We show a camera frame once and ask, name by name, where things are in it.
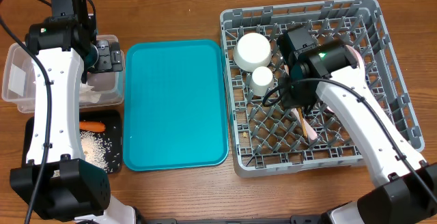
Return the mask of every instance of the orange carrot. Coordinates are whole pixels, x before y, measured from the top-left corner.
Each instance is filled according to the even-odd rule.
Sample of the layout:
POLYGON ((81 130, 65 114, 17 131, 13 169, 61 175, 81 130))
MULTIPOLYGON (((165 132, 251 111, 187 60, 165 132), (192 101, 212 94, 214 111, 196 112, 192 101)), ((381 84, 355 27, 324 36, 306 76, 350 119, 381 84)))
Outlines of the orange carrot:
POLYGON ((106 127, 101 122, 79 122, 79 129, 91 132, 104 132, 106 127))

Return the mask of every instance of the wooden surface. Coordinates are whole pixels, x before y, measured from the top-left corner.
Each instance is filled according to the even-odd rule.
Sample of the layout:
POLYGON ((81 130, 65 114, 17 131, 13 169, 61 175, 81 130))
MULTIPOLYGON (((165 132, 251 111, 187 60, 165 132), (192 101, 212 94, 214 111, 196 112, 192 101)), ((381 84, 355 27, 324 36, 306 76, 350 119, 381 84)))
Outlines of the wooden surface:
MULTIPOLYGON (((139 42, 202 38, 219 42, 219 15, 224 9, 305 1, 317 0, 94 0, 94 3, 100 34, 116 35, 126 52, 139 42)), ((378 1, 425 137, 423 154, 434 163, 437 0, 378 1)), ((50 10, 30 0, 9 0, 1 5, 1 14, 12 31, 24 39, 30 24, 42 21, 50 10)), ((0 30, 0 73, 12 43, 0 30)), ((117 109, 123 112, 123 106, 117 109)), ((19 113, 16 105, 4 101, 0 101, 0 114, 0 223, 22 223, 27 205, 10 188, 9 172, 20 166, 25 122, 31 115, 19 113)), ((187 132, 208 134, 195 128, 187 132)), ((317 214, 357 200, 373 188, 364 167, 243 179, 234 172, 231 154, 217 167, 147 173, 123 167, 109 178, 114 196, 138 207, 147 218, 179 220, 317 214)), ((55 223, 39 221, 36 215, 34 218, 37 220, 33 223, 55 223)), ((424 223, 436 221, 434 218, 424 223)))

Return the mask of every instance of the teal tray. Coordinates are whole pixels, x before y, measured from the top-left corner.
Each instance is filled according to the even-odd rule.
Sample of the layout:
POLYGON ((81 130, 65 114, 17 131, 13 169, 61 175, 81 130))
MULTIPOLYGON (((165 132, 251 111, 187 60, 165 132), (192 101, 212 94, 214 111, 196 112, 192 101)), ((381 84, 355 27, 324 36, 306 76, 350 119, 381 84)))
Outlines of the teal tray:
POLYGON ((223 58, 215 42, 134 45, 125 95, 123 159, 129 169, 213 166, 226 159, 223 58))

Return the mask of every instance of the white cup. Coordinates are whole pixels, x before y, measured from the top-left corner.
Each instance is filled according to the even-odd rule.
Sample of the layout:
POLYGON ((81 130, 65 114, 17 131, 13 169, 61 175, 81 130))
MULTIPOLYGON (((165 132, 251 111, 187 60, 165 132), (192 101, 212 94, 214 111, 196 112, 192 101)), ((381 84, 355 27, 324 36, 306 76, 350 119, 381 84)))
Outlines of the white cup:
POLYGON ((235 63, 247 72, 267 66, 271 59, 270 43, 265 36, 259 33, 245 34, 234 47, 235 63))
POLYGON ((265 66, 256 68, 251 76, 249 87, 256 96, 264 96, 267 89, 273 87, 273 73, 272 70, 265 66))

